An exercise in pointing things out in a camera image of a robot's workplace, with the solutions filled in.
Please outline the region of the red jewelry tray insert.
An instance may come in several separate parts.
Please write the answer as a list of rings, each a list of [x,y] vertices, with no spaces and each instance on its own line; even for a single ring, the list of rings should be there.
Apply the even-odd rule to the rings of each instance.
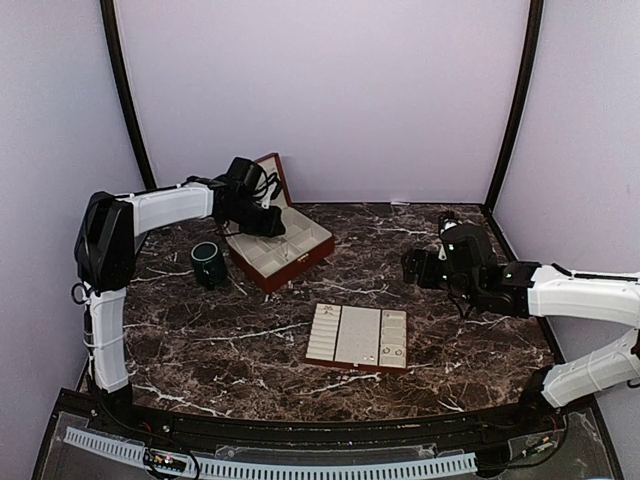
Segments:
[[[402,310],[318,303],[305,361],[344,369],[400,373],[407,370],[407,345],[408,316]],[[405,356],[381,357],[384,347],[403,348]],[[362,360],[369,355],[376,361]]]

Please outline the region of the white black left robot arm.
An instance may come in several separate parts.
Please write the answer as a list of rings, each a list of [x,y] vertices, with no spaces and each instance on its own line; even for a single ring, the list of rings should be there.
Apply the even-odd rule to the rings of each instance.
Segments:
[[[254,237],[281,236],[286,228],[276,200],[284,189],[279,172],[236,157],[214,178],[192,175],[141,192],[91,195],[75,240],[77,280],[70,296],[84,309],[90,378],[99,392],[112,395],[130,385],[124,307],[148,240],[175,225],[206,218],[220,226],[233,223],[240,233]]]

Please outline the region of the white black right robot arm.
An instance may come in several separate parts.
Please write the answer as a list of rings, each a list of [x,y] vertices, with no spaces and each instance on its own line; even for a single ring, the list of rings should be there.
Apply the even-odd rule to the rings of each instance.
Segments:
[[[639,383],[639,276],[567,270],[530,261],[498,262],[482,227],[444,213],[436,251],[411,248],[401,257],[403,279],[442,290],[479,313],[517,318],[572,317],[628,326],[619,339],[574,361],[534,372],[510,413],[521,434],[534,432],[574,400],[622,383]]]

